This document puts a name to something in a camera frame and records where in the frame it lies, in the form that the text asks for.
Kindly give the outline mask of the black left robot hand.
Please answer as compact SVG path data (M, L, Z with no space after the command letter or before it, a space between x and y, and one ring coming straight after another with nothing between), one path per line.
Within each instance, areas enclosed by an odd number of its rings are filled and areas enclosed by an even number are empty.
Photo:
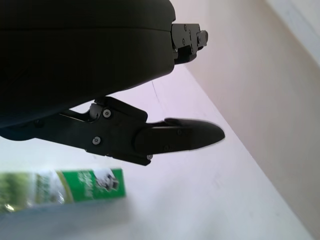
M146 166L222 141L216 124L166 118L111 95L170 74L208 43L168 0L3 0L0 135Z

